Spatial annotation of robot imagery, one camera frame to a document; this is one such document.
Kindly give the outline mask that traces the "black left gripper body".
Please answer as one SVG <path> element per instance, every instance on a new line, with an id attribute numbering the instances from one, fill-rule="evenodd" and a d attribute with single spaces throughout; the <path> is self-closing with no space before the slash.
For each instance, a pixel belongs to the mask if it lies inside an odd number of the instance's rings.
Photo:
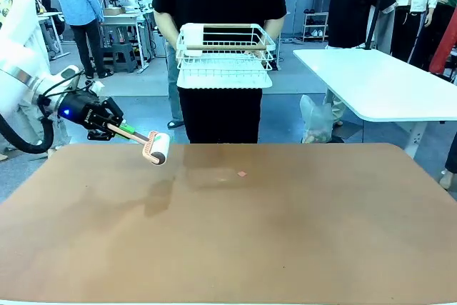
<path id="1" fill-rule="evenodd" d="M 85 129 L 100 129 L 108 118 L 100 98 L 90 91 L 75 91 L 66 94 L 58 107 L 58 115 Z"/>

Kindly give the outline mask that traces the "pink lint roller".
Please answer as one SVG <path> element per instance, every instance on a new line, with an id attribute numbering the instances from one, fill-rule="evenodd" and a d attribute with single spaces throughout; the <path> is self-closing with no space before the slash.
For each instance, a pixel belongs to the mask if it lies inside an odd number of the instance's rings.
<path id="1" fill-rule="evenodd" d="M 142 156 L 156 166 L 163 165 L 169 153 L 171 138 L 168 134 L 150 131 L 144 136 L 129 125 L 115 126 L 107 124 L 107 129 L 118 136 L 133 140 L 142 145 Z"/>

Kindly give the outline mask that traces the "white plastic cutlery holder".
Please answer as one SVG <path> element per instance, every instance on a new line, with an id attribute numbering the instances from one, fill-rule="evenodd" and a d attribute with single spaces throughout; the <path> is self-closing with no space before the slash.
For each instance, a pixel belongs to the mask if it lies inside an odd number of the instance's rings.
<path id="1" fill-rule="evenodd" d="M 204 25 L 187 23 L 181 27 L 183 33 L 184 53 L 191 57 L 200 57 L 203 53 L 196 46 L 203 46 L 204 42 Z"/>

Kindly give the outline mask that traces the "white drip tray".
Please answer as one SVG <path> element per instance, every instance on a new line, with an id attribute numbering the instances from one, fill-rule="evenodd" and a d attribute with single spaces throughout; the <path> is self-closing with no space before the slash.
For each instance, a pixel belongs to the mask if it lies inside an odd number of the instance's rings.
<path id="1" fill-rule="evenodd" d="M 183 89 L 267 89 L 272 84 L 265 70 L 182 69 L 177 81 Z"/>

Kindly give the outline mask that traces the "white wire dish rack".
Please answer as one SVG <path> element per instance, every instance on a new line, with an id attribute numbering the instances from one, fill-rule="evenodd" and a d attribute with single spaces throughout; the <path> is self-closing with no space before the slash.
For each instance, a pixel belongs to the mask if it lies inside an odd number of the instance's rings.
<path id="1" fill-rule="evenodd" d="M 216 70 L 272 70 L 271 51 L 268 58 L 259 59 L 246 54 L 244 48 L 258 37 L 266 34 L 258 24 L 203 24 L 203 46 L 196 49 L 203 51 L 200 57 L 187 56 L 184 53 L 183 33 L 180 29 L 176 43 L 176 59 L 179 70 L 216 69 Z"/>

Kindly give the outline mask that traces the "person's right forearm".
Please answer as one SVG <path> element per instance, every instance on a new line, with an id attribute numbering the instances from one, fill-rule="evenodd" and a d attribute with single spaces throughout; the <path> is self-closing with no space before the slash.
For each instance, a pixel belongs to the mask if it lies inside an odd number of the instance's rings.
<path id="1" fill-rule="evenodd" d="M 167 42 L 176 50 L 176 43 L 179 37 L 179 31 L 176 28 L 172 16 L 168 13 L 160 13 L 155 11 L 154 18 L 156 25 L 158 26 L 159 31 L 162 33 L 163 37 Z"/>

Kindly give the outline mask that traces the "person's left hand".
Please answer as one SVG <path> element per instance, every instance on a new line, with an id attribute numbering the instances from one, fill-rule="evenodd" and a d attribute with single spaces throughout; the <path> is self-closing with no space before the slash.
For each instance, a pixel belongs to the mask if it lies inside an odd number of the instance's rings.
<path id="1" fill-rule="evenodd" d="M 268 35 L 264 34 L 252 41 L 244 48 L 244 52 L 253 55 L 259 59 L 268 58 L 271 51 L 276 49 L 275 41 Z"/>

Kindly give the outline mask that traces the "grey step stool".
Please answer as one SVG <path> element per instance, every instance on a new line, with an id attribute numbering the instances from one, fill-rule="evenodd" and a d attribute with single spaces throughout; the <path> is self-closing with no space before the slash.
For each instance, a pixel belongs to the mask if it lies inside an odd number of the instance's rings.
<path id="1" fill-rule="evenodd" d="M 113 49 L 113 66 L 115 72 L 132 73 L 138 66 L 136 62 L 133 46 L 130 43 L 114 44 Z"/>

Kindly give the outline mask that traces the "person in blue jeans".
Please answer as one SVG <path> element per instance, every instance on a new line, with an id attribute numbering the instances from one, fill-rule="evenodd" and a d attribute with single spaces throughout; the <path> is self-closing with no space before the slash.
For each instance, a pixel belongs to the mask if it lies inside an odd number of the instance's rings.
<path id="1" fill-rule="evenodd" d="M 176 51 L 168 42 L 165 45 L 166 49 L 166 65 L 168 72 L 168 90 L 169 90 L 169 104 L 171 108 L 172 119 L 167 124 L 169 129 L 176 129 L 184 125 L 184 120 L 181 112 L 181 104 L 179 99 L 179 91 L 177 87 L 177 80 L 179 77 L 179 70 L 176 61 Z"/>

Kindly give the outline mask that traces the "white background work table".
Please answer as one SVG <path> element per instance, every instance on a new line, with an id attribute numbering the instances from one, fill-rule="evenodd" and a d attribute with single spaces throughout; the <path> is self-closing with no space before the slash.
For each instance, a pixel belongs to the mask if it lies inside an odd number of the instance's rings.
<path id="1" fill-rule="evenodd" d="M 113 49 L 111 47 L 114 44 L 130 43 L 138 64 L 134 71 L 142 73 L 149 67 L 149 62 L 155 57 L 154 49 L 156 48 L 150 11 L 146 13 L 133 11 L 118 16 L 105 16 L 101 30 L 104 40 L 104 57 L 112 66 Z"/>

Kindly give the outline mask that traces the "clear plastic trash bag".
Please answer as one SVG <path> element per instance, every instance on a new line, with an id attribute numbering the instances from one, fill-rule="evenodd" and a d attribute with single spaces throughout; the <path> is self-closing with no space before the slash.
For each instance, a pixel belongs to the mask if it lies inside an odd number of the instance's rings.
<path id="1" fill-rule="evenodd" d="M 303 95 L 300 110 L 304 122 L 302 144 L 325 144 L 331 140 L 333 114 L 330 104 L 315 104 L 310 96 Z"/>

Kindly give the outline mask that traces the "white shoe rack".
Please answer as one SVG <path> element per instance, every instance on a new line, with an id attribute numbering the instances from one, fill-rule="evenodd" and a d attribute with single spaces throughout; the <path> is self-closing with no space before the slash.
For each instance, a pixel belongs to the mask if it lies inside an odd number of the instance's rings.
<path id="1" fill-rule="evenodd" d="M 302 41 L 325 41 L 328 38 L 328 12 L 304 10 Z"/>

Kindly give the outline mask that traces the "white side table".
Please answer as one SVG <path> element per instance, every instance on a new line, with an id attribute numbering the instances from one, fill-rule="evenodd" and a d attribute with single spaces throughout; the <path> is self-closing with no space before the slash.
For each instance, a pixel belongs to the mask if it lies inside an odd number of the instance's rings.
<path id="1" fill-rule="evenodd" d="M 378 50 L 297 49 L 294 55 L 358 118 L 407 131 L 410 157 L 428 123 L 457 121 L 457 86 Z"/>

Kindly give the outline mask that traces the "red garment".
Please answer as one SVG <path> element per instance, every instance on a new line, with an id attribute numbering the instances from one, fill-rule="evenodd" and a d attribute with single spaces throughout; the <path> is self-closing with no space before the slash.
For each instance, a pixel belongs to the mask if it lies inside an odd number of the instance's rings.
<path id="1" fill-rule="evenodd" d="M 436 49 L 433 58 L 431 59 L 428 71 L 432 74 L 442 74 L 446 60 L 451 53 L 452 48 L 457 43 L 457 7 L 453 12 L 453 16 L 449 21 L 446 31 L 441 39 L 438 48 Z"/>

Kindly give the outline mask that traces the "bystander leg with sandal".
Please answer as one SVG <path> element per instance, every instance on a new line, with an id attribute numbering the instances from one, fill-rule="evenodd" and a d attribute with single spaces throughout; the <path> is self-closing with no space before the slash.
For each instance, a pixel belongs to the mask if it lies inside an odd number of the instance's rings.
<path id="1" fill-rule="evenodd" d="M 439 184 L 443 189 L 448 190 L 455 176 L 457 176 L 457 139 L 454 139 L 451 144 Z"/>

